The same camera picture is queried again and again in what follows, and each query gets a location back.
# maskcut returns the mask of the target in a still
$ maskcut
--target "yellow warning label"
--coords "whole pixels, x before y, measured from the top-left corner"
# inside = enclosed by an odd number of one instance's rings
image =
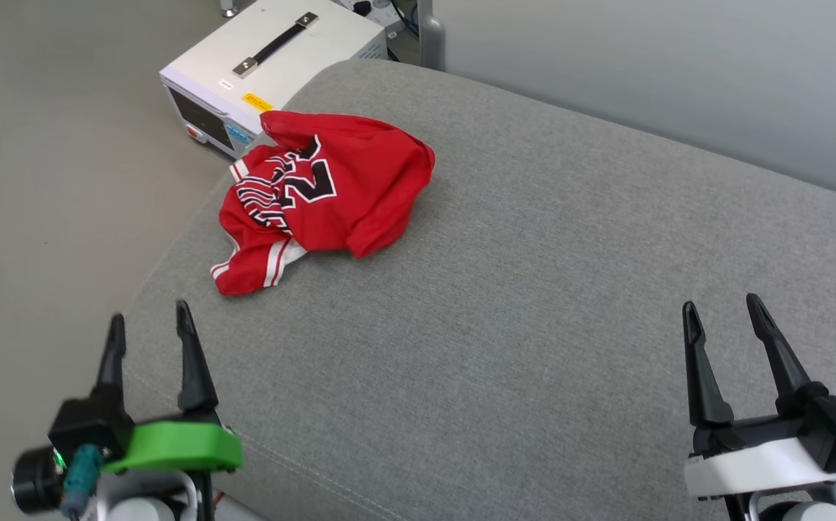
[[[245,100],[247,103],[250,103],[250,106],[253,106],[254,109],[260,110],[260,112],[273,110],[273,105],[267,103],[263,99],[258,98],[258,96],[254,96],[254,93],[246,93],[246,95],[242,96],[242,99]]]

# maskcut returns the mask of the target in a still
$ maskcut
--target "teal cable connector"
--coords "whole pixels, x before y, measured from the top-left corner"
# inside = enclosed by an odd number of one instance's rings
[[[64,479],[64,498],[59,507],[64,517],[72,520],[83,517],[90,495],[97,488],[101,469],[103,455],[96,445],[87,443],[77,448]]]

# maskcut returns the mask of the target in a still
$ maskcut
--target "gray fabric upholstery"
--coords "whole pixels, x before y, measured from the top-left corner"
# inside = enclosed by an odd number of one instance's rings
[[[686,495],[680,308],[725,398],[772,411],[745,293],[836,392],[836,194],[427,69],[336,65],[289,109],[428,142],[408,232],[216,293],[225,178],[128,313],[127,406],[176,404],[192,306],[247,466],[218,485],[275,521],[723,518]]]

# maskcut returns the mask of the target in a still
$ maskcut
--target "gray wall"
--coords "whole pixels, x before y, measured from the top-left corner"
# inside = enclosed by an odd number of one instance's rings
[[[836,190],[836,1],[422,0],[421,16],[444,26],[448,72]]]

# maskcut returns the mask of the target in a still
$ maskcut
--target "red jersey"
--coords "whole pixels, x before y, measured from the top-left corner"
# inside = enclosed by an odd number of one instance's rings
[[[276,286],[286,264],[312,250],[363,258],[405,232],[431,181],[434,151],[375,119],[273,110],[260,115],[276,146],[231,167],[219,222],[235,250],[212,267],[223,295]]]

